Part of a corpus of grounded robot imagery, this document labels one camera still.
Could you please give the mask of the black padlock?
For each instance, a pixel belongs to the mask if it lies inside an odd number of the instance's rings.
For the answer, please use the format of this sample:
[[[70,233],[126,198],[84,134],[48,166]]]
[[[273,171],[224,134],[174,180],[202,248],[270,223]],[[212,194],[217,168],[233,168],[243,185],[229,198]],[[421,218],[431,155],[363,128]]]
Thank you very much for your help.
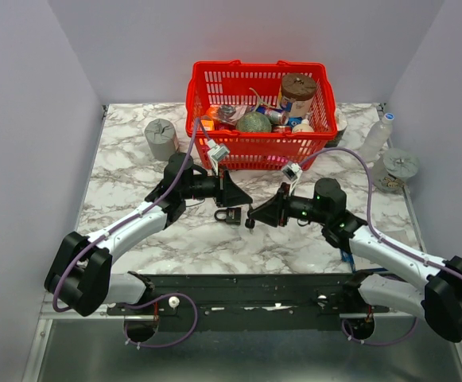
[[[239,226],[242,221],[242,208],[228,207],[225,209],[218,209],[214,213],[214,218],[220,223]]]

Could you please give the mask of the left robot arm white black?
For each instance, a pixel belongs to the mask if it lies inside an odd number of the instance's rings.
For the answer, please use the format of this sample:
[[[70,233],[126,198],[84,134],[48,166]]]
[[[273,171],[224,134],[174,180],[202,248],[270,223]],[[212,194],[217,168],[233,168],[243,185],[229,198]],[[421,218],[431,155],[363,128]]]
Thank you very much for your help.
[[[216,206],[248,205],[253,199],[221,167],[216,175],[185,153],[172,155],[162,180],[130,214],[88,235],[67,234],[46,276],[44,287],[83,317],[102,304],[126,304],[135,314],[152,305],[152,283],[137,272],[112,274],[116,260],[147,237],[167,229],[186,210],[188,200],[212,199]]]

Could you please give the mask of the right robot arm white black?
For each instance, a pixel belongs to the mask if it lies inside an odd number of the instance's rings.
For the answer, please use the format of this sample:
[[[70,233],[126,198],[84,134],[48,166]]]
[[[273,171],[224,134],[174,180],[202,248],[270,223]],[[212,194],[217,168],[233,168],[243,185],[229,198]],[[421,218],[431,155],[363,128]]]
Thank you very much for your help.
[[[313,197],[299,197],[282,183],[268,201],[248,212],[251,220],[283,227],[289,219],[317,223],[334,248],[367,259],[396,275],[370,272],[343,290],[342,302],[353,312],[385,306],[424,320],[447,341],[462,341],[462,258],[442,259],[391,239],[347,210],[347,195],[337,180],[322,178]]]

